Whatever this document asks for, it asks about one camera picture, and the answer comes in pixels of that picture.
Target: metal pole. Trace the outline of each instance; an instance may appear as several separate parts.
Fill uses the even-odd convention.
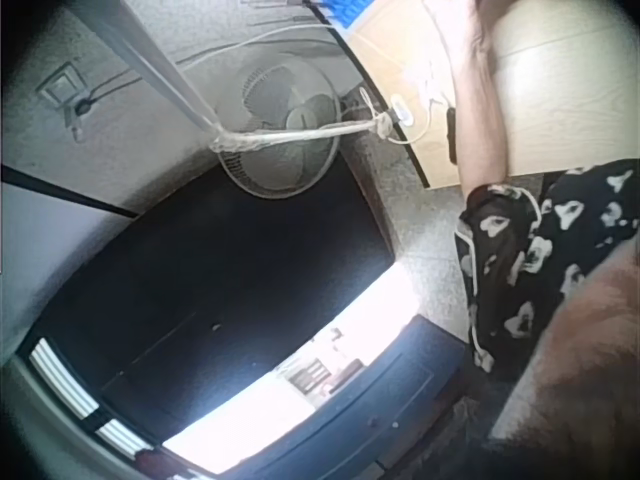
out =
[[[217,138],[216,113],[151,38],[124,0],[68,0],[87,27],[193,123]]]

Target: wall outlet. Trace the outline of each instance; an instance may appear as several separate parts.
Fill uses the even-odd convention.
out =
[[[65,63],[49,75],[36,92],[56,110],[64,109],[89,96],[86,83],[71,62]]]

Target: white wall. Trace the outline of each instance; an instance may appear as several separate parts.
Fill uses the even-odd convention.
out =
[[[311,15],[305,9],[256,11],[237,0],[129,2],[174,59],[293,24],[250,26],[256,21]],[[317,29],[292,32],[284,37],[333,41],[327,32]],[[328,48],[325,44],[310,47],[306,42],[236,51],[194,68],[188,76],[203,96],[215,103],[221,84],[247,55],[276,48],[322,57],[319,61],[339,91],[346,92],[361,80],[339,48]],[[144,82],[94,106],[84,124],[86,141],[76,144],[65,129],[62,116],[35,93],[36,87],[66,61],[73,62],[90,88],[127,68],[72,13],[61,8],[12,82],[4,88],[5,164],[141,213],[217,162],[214,155],[206,153],[207,138]],[[134,77],[135,73],[131,73],[122,81]]]
[[[2,184],[2,363],[67,278],[131,221]]]

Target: black and white floral fabric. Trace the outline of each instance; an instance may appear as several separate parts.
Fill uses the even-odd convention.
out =
[[[456,246],[476,365],[522,372],[558,306],[638,231],[640,160],[569,170],[540,204],[524,189],[476,189]]]

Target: wooden desk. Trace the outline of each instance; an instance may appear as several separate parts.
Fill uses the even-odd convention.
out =
[[[485,4],[505,7],[492,40],[512,175],[640,155],[638,37],[619,12],[581,0]],[[436,82],[455,102],[448,58],[421,0],[375,0],[351,27],[338,32],[387,104],[397,93],[409,105],[416,121],[402,127],[407,138],[416,137],[427,122],[417,87],[406,78],[410,70],[428,71],[431,65]],[[362,37],[406,65],[406,71]],[[408,147],[426,186],[459,183],[449,161],[445,114],[443,106],[434,105],[429,132]]]

